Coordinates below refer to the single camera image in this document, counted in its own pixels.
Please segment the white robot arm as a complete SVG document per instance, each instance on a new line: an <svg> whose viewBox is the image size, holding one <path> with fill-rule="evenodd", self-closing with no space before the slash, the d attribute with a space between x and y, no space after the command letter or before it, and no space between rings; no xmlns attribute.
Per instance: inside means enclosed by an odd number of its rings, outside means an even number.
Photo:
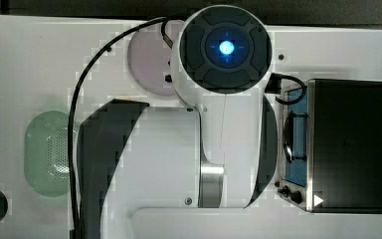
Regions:
<svg viewBox="0 0 382 239"><path fill-rule="evenodd" d="M112 100L80 127L81 239L134 239L144 210L248 214L277 165L272 67L270 35L249 11L191 15L171 50L178 105Z"/></svg>

